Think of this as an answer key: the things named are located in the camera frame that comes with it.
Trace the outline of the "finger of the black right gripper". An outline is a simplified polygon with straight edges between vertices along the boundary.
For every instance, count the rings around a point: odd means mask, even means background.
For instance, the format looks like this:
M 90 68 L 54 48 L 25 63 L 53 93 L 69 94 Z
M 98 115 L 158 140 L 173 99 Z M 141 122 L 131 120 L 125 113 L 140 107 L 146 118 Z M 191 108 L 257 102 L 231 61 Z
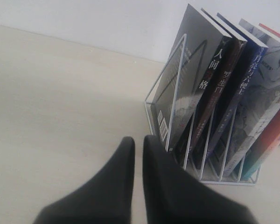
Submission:
M 241 205 L 206 187 L 179 167 L 158 138 L 143 143 L 143 188 L 149 224 L 255 224 Z

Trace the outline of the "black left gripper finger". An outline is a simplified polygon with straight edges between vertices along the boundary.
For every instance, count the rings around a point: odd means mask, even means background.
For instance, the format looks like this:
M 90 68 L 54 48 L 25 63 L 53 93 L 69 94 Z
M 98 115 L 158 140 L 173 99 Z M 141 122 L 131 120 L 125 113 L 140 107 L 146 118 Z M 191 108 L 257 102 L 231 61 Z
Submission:
M 124 137 L 109 161 L 84 185 L 45 206 L 35 224 L 129 224 L 135 143 Z

